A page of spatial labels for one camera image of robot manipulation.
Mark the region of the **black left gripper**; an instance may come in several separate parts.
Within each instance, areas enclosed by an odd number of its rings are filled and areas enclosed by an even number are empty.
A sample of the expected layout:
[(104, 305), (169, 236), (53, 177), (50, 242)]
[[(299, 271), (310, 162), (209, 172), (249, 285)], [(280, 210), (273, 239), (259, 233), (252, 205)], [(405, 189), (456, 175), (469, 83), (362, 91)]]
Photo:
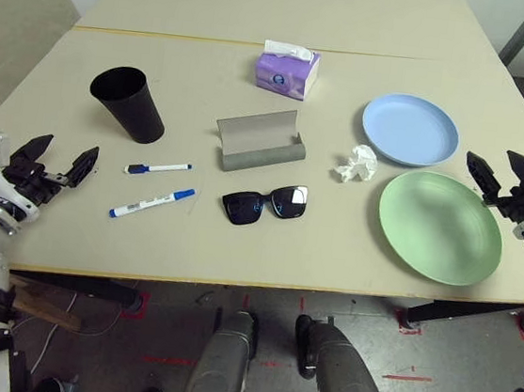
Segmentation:
[(14, 185), (15, 190), (30, 202), (48, 204), (62, 188), (76, 187), (93, 169), (100, 153), (99, 147), (84, 151), (72, 163), (72, 168), (63, 174), (50, 174), (37, 159), (53, 141), (52, 134), (32, 138), (9, 157), (3, 176)]

